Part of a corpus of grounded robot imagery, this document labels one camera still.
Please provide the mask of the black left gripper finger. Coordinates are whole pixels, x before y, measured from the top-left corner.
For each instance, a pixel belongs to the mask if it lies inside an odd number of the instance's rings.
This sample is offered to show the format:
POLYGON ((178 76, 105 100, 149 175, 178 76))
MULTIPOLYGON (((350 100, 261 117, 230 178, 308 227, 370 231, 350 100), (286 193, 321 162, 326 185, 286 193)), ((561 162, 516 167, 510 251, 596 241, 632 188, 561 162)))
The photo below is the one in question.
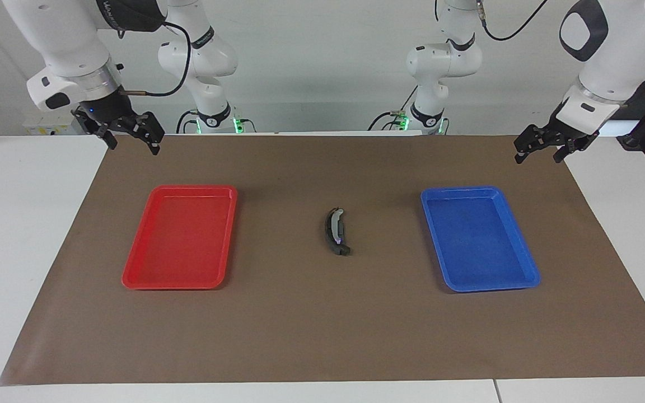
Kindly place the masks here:
POLYGON ((527 126, 514 140, 514 147, 517 151, 515 161, 522 164, 530 153, 543 148, 543 131, 538 126, 527 126))
POLYGON ((566 139, 566 142, 554 153, 555 163, 561 163, 567 156, 576 151, 584 151, 588 148, 588 138, 566 139))

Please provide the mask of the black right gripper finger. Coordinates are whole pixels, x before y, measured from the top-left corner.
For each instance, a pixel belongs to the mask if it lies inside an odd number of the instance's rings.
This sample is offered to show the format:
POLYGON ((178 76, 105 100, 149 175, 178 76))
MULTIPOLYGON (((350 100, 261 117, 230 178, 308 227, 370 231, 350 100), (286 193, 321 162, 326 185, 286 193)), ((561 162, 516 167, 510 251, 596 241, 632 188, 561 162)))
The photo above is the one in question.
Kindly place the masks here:
POLYGON ((98 129, 94 132, 94 135, 103 140, 108 149, 115 150, 115 148, 117 148, 118 140, 109 129, 108 124, 103 123, 102 125, 99 125, 98 129))
POLYGON ((135 137, 148 146, 152 155, 156 156, 160 152, 160 143, 164 135, 165 130, 152 112, 136 115, 135 137))

